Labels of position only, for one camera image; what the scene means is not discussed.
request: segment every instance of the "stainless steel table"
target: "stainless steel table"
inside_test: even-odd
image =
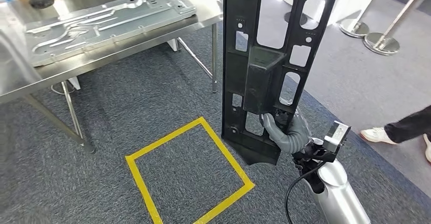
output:
[[[45,20],[62,14],[64,15],[68,12],[102,5],[111,1],[114,0],[55,0],[53,6],[44,10],[33,9],[25,0],[14,2],[9,5],[21,22],[29,23]],[[212,79],[212,89],[213,91],[216,91],[217,79],[215,62],[217,60],[217,22],[223,19],[222,4],[219,0],[190,1],[197,9],[195,16],[158,29],[154,29],[147,33],[143,33],[126,40],[115,42],[111,45],[87,51],[71,58],[57,61],[43,67],[38,67],[36,68],[36,72],[40,75],[40,78],[36,79],[36,81],[33,80],[28,82],[26,79],[16,79],[17,73],[13,73],[11,71],[0,71],[0,75],[5,78],[3,81],[20,81],[19,83],[0,84],[0,104],[14,100],[16,98],[25,98],[28,103],[42,112],[48,119],[50,119],[72,139],[77,141],[81,146],[84,146],[86,150],[89,152],[94,152],[94,148],[91,146],[91,144],[83,139],[79,122],[76,118],[72,101],[69,96],[67,84],[65,83],[67,79],[76,77],[109,64],[113,61],[117,61],[137,52],[169,41],[171,46],[177,46],[177,42],[180,42],[184,46],[185,50],[192,55],[193,59]],[[198,29],[210,25],[212,25],[212,72],[205,67],[205,65],[195,54],[193,54],[191,49],[180,38],[180,36],[192,33]],[[42,103],[40,103],[31,95],[31,93],[39,89],[46,88],[57,83],[62,83],[75,126],[75,131],[70,129],[48,108],[46,108]]]

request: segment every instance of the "black cable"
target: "black cable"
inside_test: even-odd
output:
[[[317,166],[315,167],[315,168],[313,168],[313,169],[311,169],[309,172],[307,172],[307,173],[304,173],[302,176],[300,176],[300,177],[298,177],[298,178],[296,178],[295,179],[295,181],[293,181],[291,184],[290,184],[290,186],[289,186],[289,188],[287,189],[287,192],[286,192],[286,197],[285,197],[285,199],[284,199],[284,205],[285,205],[285,208],[286,208],[286,217],[287,217],[287,221],[289,222],[289,224],[293,224],[293,222],[292,222],[292,220],[290,219],[290,215],[289,215],[289,208],[287,207],[287,203],[288,203],[288,201],[289,201],[289,195],[290,195],[290,192],[292,191],[292,189],[293,189],[293,187],[301,180],[301,179],[303,179],[303,178],[306,178],[306,177],[308,177],[308,176],[310,176],[311,174],[313,174],[313,173],[315,173],[318,169],[320,169],[324,164],[325,164],[326,162],[320,162],[319,164],[317,164]]]

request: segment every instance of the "yellow floor marking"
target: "yellow floor marking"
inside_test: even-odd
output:
[[[218,205],[216,205],[214,208],[212,208],[210,211],[208,211],[205,215],[203,215],[201,218],[199,218],[197,221],[195,221],[195,224],[205,224],[212,220],[214,217],[216,217],[218,214],[220,214],[222,211],[224,211],[226,208],[231,206],[235,201],[237,201],[239,198],[241,198],[243,195],[245,195],[248,191],[250,191],[255,185],[250,181],[249,177],[246,175],[245,171],[241,168],[241,166],[238,164],[238,162],[235,160],[235,158],[232,156],[232,154],[229,152],[229,150],[226,148],[226,146],[223,144],[223,142],[220,140],[220,138],[217,136],[217,134],[214,132],[214,130],[210,127],[208,122],[203,117],[199,117],[198,119],[180,127],[179,129],[171,132],[170,134],[164,136],[163,138],[155,141],[154,143],[145,146],[144,148],[136,151],[135,153],[131,155],[126,156],[127,164],[129,165],[129,168],[132,172],[132,176],[135,179],[136,185],[138,186],[139,190],[141,191],[141,194],[144,198],[145,205],[147,206],[148,212],[155,224],[162,224],[162,219],[160,218],[159,212],[157,211],[157,208],[152,201],[152,198],[148,192],[148,189],[144,183],[144,180],[142,179],[141,174],[139,173],[138,167],[136,166],[135,160],[144,154],[150,152],[151,150],[161,146],[162,144],[168,142],[169,140],[181,135],[187,130],[190,130],[194,128],[195,126],[201,124],[203,128],[206,130],[206,132],[209,134],[209,136],[214,140],[215,144],[219,148],[219,150],[222,152],[222,154],[225,156],[225,158],[228,160],[230,165],[233,167],[235,172],[239,175],[241,180],[244,182],[244,186],[242,186],[240,189],[238,189],[236,192],[234,192],[231,196],[227,197],[223,201],[221,201]]]

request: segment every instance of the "black pants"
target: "black pants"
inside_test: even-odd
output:
[[[431,140],[431,106],[411,114],[399,122],[385,126],[388,137],[395,143],[427,134]]]

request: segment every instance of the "stamped metal part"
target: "stamped metal part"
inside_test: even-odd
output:
[[[181,21],[196,13],[189,0],[116,0],[26,25],[34,67]]]

